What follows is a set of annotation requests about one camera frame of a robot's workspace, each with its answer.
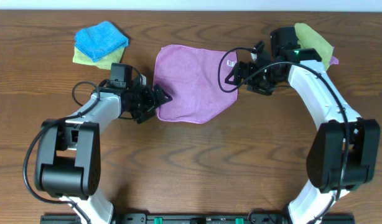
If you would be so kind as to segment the purple microfibre cloth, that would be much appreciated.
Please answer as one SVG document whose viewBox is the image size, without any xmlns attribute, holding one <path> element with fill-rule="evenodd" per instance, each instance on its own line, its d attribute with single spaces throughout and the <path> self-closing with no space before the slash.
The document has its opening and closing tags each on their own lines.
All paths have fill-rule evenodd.
<svg viewBox="0 0 382 224">
<path fill-rule="evenodd" d="M 224 82 L 238 61 L 236 53 L 167 45 L 157 54 L 154 84 L 172 97 L 158 107 L 157 117 L 167 122 L 203 124 L 230 107 L 238 92 Z"/>
</svg>

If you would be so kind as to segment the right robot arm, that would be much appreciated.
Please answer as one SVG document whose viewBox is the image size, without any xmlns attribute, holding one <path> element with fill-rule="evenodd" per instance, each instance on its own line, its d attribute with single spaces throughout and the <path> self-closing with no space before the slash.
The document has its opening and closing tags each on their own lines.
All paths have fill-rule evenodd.
<svg viewBox="0 0 382 224">
<path fill-rule="evenodd" d="M 308 180 L 281 212 L 250 212 L 250 223 L 354 223 L 353 215 L 332 214 L 342 197 L 372 181 L 380 142 L 380 126 L 364 119 L 342 97 L 327 69 L 334 64 L 333 47 L 303 23 L 280 27 L 250 48 L 252 60 L 237 62 L 218 84 L 231 91 L 269 96 L 282 83 L 295 89 L 317 128 L 306 160 Z"/>
</svg>

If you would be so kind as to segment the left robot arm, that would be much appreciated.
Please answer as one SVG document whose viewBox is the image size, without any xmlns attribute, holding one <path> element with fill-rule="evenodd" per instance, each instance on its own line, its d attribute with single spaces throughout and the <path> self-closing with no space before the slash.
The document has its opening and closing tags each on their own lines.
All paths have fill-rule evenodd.
<svg viewBox="0 0 382 224">
<path fill-rule="evenodd" d="M 136 68 L 122 63 L 112 63 L 110 77 L 90 85 L 94 88 L 90 99 L 80 109 L 42 123 L 27 151 L 37 149 L 35 186 L 27 178 L 28 158 L 23 178 L 38 200 L 71 206 L 77 223 L 112 223 L 114 206 L 99 189 L 100 135 L 123 113 L 138 124 L 147 121 L 172 97 L 160 85 L 148 85 Z"/>
</svg>

